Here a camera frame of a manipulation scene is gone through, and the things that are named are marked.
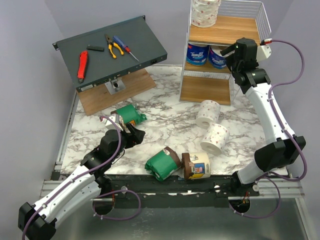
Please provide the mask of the blue white paper towel roll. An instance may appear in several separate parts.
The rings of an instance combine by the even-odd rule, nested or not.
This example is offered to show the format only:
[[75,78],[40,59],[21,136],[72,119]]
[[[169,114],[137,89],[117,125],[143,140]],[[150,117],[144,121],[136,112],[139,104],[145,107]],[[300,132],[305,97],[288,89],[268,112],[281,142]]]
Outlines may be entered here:
[[208,61],[213,67],[217,69],[223,69],[226,65],[226,59],[221,55],[221,48],[211,45],[208,52]]

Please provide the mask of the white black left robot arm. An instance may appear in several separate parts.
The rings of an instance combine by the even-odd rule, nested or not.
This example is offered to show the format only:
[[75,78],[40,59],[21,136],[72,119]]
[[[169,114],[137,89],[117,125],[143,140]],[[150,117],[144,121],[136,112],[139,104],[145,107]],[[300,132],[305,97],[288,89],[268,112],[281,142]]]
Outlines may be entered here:
[[110,194],[111,180],[105,172],[123,150],[141,144],[146,134],[130,123],[126,128],[109,129],[69,177],[45,197],[19,208],[18,228],[23,239],[50,240],[57,228],[83,204]]

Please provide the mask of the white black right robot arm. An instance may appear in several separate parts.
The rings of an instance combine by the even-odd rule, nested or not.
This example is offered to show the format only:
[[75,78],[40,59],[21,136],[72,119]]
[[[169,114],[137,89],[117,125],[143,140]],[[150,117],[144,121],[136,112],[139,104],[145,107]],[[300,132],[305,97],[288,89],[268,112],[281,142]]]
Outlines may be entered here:
[[271,55],[270,43],[272,39],[265,39],[258,45],[243,37],[221,51],[234,82],[254,107],[266,140],[266,146],[255,151],[253,161],[232,174],[230,191],[236,196],[272,170],[293,164],[306,146],[305,138],[297,136],[283,116],[267,72],[259,68],[259,62]]

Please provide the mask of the green wrapped roll near left arm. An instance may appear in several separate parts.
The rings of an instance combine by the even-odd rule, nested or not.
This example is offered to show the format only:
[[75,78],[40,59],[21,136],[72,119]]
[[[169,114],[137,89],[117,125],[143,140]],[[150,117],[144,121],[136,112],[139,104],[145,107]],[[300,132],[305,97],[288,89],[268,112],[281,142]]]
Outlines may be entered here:
[[118,114],[122,117],[125,124],[130,123],[133,126],[137,126],[147,120],[147,116],[143,113],[139,113],[132,104],[111,111],[110,114]]

